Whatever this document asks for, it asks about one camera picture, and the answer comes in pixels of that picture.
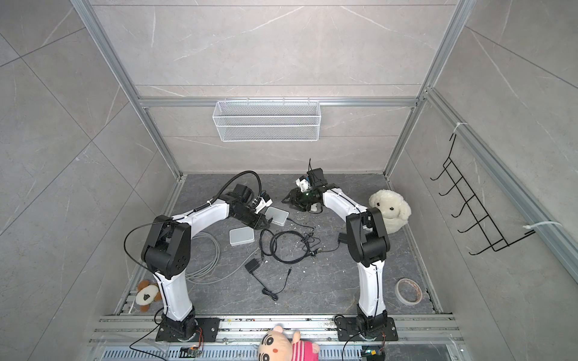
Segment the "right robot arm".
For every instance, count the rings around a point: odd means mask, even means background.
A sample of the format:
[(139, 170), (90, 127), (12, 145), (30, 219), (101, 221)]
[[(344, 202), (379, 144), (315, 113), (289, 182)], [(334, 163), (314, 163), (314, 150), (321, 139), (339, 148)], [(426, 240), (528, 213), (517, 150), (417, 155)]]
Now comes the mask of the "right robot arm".
[(308, 211), (319, 204), (331, 209), (345, 222), (346, 231), (338, 236), (338, 242), (347, 245), (358, 265), (360, 281), (355, 334), (365, 339), (376, 338), (388, 323), (382, 283), (385, 260), (391, 248), (381, 211), (365, 207), (340, 188), (329, 186), (310, 190), (297, 187), (282, 201), (300, 211)]

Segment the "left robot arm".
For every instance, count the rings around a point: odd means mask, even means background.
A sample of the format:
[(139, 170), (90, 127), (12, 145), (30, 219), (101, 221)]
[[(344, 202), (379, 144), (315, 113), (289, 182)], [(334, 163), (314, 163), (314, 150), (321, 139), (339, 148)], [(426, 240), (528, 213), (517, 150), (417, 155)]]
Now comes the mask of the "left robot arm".
[(160, 286), (163, 315), (157, 341), (215, 341), (218, 321), (205, 319), (199, 323), (188, 294), (186, 268), (192, 238), (227, 218), (235, 218), (253, 230), (267, 229), (271, 222), (262, 210), (271, 204), (259, 174), (246, 170), (233, 176), (201, 206), (172, 217), (160, 215), (148, 224), (142, 261), (136, 264), (148, 270)]

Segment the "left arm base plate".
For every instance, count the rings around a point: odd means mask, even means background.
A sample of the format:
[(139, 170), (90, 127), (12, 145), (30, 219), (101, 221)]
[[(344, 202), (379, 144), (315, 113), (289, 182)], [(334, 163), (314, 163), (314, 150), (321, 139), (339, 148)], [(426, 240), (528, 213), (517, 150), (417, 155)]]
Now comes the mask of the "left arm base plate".
[(155, 341), (166, 342), (215, 342), (220, 318), (187, 318), (175, 321), (164, 317), (160, 322)]

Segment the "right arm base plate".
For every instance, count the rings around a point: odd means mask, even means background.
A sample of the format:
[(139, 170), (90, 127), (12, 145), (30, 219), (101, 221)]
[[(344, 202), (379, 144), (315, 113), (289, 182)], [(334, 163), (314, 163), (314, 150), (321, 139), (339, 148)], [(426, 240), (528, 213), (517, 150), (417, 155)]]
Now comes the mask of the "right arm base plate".
[(334, 317), (340, 341), (398, 341), (397, 327), (394, 319), (384, 314), (366, 317), (345, 317), (338, 314)]

